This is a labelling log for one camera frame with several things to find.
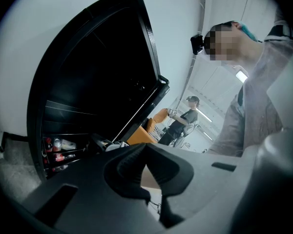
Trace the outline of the small red label bottle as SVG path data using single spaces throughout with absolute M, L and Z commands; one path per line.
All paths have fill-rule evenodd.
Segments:
M 58 173 L 58 172 L 65 170 L 67 167 L 68 167 L 68 165 L 66 165 L 66 164 L 61 165 L 61 166 L 57 166 L 57 167 L 52 168 L 52 172 Z

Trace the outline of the red label cola bottle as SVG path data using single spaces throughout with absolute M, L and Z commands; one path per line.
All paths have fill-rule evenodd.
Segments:
M 65 161 L 65 160 L 69 160 L 69 159 L 72 159 L 72 158 L 75 158 L 76 155 L 75 154 L 62 154 L 62 153 L 56 153 L 53 155 L 53 161 L 54 162 L 62 162 L 62 161 Z

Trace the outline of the cream drink packet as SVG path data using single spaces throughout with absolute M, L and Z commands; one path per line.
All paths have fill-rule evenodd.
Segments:
M 62 149 L 66 151 L 77 149 L 77 145 L 74 142 L 62 139 Z

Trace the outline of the black mini fridge cabinet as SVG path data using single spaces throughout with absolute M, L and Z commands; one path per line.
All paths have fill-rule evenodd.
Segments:
M 27 134 L 42 181 L 52 168 L 98 152 L 96 133 L 113 142 L 161 75 L 144 0 L 99 0 L 76 15 L 44 53 L 31 85 Z M 76 143 L 47 153 L 44 139 Z M 76 157 L 54 162 L 56 153 Z

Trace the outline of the silver drink can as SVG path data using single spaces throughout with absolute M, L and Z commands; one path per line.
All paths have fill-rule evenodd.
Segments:
M 62 149 L 62 140 L 59 138 L 55 138 L 53 141 L 53 152 L 59 152 Z

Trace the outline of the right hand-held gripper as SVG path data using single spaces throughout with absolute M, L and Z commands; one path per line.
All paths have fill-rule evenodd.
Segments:
M 91 134 L 91 143 L 97 149 L 98 152 L 109 152 L 115 149 L 123 148 L 129 146 L 125 142 L 115 142 L 103 138 L 102 136 L 92 133 Z

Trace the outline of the large orange cushion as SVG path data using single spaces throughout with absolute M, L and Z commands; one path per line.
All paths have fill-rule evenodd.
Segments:
M 162 123 L 168 117 L 168 109 L 163 108 L 152 118 L 155 124 Z

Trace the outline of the striped black white blanket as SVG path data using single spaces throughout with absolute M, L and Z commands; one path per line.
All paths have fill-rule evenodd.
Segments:
M 158 142 L 162 135 L 163 131 L 161 129 L 154 129 L 152 132 L 148 133 L 156 142 Z

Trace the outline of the person's brown printed shirt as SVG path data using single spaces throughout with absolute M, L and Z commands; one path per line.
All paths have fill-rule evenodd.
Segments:
M 207 153 L 241 156 L 267 136 L 283 128 L 267 90 L 285 70 L 293 56 L 293 29 L 277 10 L 273 27 L 263 41 L 263 52 L 253 68 L 243 70 L 248 78 L 231 101 L 222 130 Z

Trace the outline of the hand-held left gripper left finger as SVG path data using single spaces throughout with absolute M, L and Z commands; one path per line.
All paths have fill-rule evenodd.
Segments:
M 114 158 L 133 146 L 83 158 L 42 183 L 23 202 L 47 227 L 61 233 L 160 233 L 145 199 L 122 197 L 105 181 Z

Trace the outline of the ceiling light panel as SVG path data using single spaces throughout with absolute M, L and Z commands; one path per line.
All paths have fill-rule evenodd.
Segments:
M 246 79 L 248 78 L 248 76 L 242 72 L 241 70 L 238 71 L 235 75 L 242 83 L 244 83 L 246 81 Z

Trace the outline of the orange sofa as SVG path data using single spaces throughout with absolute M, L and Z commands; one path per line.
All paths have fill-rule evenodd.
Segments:
M 158 122 L 153 118 L 145 119 L 126 142 L 129 145 L 140 143 L 158 143 L 158 140 L 152 135 L 155 133 L 155 126 L 157 123 Z

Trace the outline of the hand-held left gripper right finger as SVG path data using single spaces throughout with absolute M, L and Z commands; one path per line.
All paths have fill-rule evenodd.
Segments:
M 242 157 L 146 145 L 147 167 L 162 191 L 161 214 L 147 230 L 228 230 L 249 183 L 258 147 Z

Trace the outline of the dark bottle red cap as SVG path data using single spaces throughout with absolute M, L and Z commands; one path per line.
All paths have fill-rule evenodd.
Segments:
M 52 145 L 52 139 L 50 137 L 47 137 L 44 139 L 44 147 L 47 153 L 52 152 L 53 145 Z

